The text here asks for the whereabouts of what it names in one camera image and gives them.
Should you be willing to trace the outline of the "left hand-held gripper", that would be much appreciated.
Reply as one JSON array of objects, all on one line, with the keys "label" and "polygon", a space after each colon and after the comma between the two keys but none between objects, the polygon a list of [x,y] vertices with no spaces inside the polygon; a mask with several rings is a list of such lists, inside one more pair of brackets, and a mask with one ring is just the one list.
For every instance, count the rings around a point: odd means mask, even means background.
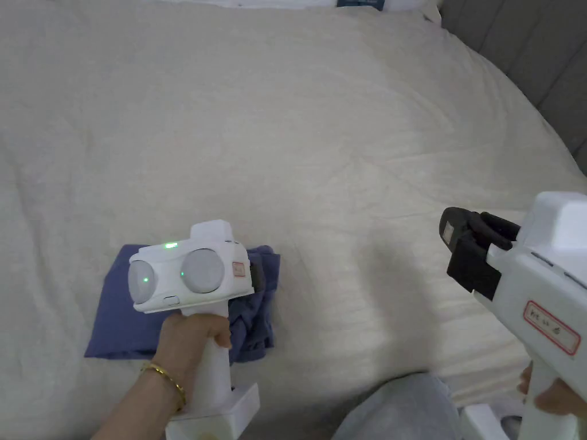
[{"label": "left hand-held gripper", "polygon": [[[128,286],[134,309],[184,316],[227,317],[228,301],[254,292],[251,264],[231,225],[195,224],[190,237],[141,248],[130,258]],[[166,426],[167,439],[238,439],[259,411],[254,383],[233,387],[229,351],[207,342],[187,410]]]}]

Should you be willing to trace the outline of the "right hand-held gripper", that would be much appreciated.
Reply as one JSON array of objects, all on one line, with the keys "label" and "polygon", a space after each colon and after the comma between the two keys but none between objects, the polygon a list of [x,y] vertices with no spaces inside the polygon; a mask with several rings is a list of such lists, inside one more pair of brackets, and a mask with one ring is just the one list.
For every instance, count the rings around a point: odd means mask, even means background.
[{"label": "right hand-held gripper", "polygon": [[533,362],[519,439],[579,439],[575,416],[547,414],[534,398],[563,380],[586,398],[586,196],[537,195],[521,225],[447,207],[439,235],[447,274],[525,347]]}]

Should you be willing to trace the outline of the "person's left hand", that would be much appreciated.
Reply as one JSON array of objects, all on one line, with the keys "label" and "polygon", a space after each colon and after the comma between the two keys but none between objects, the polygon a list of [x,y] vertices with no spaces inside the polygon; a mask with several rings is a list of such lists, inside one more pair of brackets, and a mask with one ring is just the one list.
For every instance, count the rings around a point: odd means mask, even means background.
[{"label": "person's left hand", "polygon": [[190,397],[207,343],[212,341],[221,348],[229,349],[230,336],[226,317],[175,313],[163,322],[152,362],[165,370]]}]

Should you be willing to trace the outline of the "person's right hand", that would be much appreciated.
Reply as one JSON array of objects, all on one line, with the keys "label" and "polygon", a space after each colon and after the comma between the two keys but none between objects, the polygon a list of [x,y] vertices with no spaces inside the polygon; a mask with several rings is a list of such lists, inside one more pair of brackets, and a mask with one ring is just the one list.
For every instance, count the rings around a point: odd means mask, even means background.
[{"label": "person's right hand", "polygon": [[586,421],[586,402],[563,380],[555,380],[549,388],[534,398],[536,408],[558,416],[573,415]]}]

